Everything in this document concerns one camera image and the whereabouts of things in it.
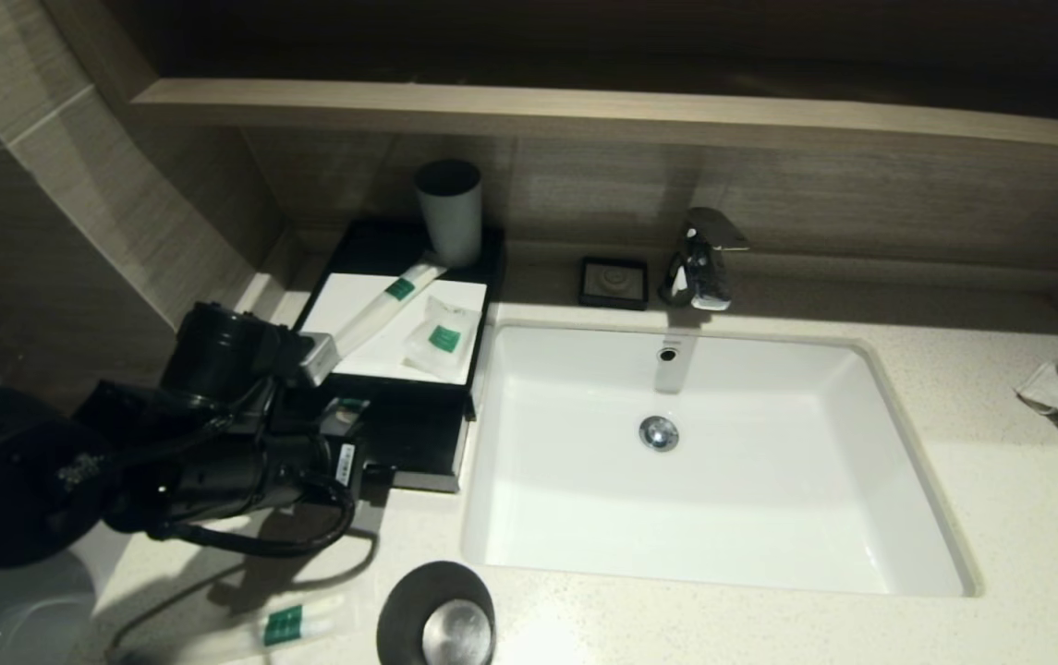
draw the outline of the sink drain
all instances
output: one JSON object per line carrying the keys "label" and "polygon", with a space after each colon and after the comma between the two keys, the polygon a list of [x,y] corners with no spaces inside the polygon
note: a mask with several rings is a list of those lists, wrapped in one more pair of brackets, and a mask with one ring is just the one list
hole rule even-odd
{"label": "sink drain", "polygon": [[652,415],[639,423],[639,440],[650,449],[669,451],[680,441],[680,432],[668,418]]}

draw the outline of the black cable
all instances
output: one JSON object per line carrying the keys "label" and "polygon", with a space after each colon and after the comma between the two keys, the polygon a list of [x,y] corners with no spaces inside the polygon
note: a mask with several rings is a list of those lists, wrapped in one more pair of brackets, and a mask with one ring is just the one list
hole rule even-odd
{"label": "black cable", "polygon": [[304,540],[268,540],[253,538],[240,534],[225,534],[223,531],[206,530],[195,524],[182,522],[163,522],[163,524],[147,530],[147,535],[156,540],[179,539],[200,547],[215,547],[227,552],[236,552],[245,556],[267,556],[272,559],[279,557],[305,556],[321,552],[331,546],[347,533],[355,518],[355,500],[347,487],[335,479],[306,473],[304,480],[309,489],[325,494],[321,502],[329,506],[339,506],[340,519],[325,533]]}

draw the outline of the soap dish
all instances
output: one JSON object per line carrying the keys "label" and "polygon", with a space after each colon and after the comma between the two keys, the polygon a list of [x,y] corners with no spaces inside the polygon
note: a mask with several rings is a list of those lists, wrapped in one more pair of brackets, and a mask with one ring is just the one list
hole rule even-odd
{"label": "soap dish", "polygon": [[583,306],[647,309],[647,264],[643,261],[583,257],[579,285]]}

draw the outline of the green label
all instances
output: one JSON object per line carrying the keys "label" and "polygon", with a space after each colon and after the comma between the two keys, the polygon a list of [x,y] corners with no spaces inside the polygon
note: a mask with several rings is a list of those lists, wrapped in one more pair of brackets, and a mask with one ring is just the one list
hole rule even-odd
{"label": "green label", "polygon": [[434,332],[431,332],[431,344],[442,349],[445,353],[451,353],[458,346],[458,337],[462,337],[462,335],[439,326],[434,329]]}
{"label": "green label", "polygon": [[267,632],[261,635],[262,643],[267,647],[282,643],[282,641],[299,640],[303,625],[303,606],[288,607],[286,610],[275,611],[267,621]]}
{"label": "green label", "polygon": [[411,295],[414,292],[414,282],[403,277],[398,278],[398,280],[390,283],[388,289],[384,292],[398,300],[405,300],[405,296]]}

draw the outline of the wall tile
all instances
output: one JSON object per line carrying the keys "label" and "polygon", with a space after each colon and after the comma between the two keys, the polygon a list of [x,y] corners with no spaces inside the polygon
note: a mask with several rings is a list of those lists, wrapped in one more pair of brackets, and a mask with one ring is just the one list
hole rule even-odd
{"label": "wall tile", "polygon": [[20,135],[90,85],[37,0],[0,0],[0,135]]}
{"label": "wall tile", "polygon": [[480,165],[486,209],[512,238],[672,244],[683,210],[705,205],[720,207],[765,252],[1058,267],[1058,165],[292,129],[245,135],[304,239],[352,216],[414,214],[413,170],[458,156]]}
{"label": "wall tile", "polygon": [[233,306],[282,230],[235,129],[123,127],[96,92],[13,146],[158,311]]}
{"label": "wall tile", "polygon": [[163,317],[0,150],[0,380],[69,411],[99,378],[156,384]]}

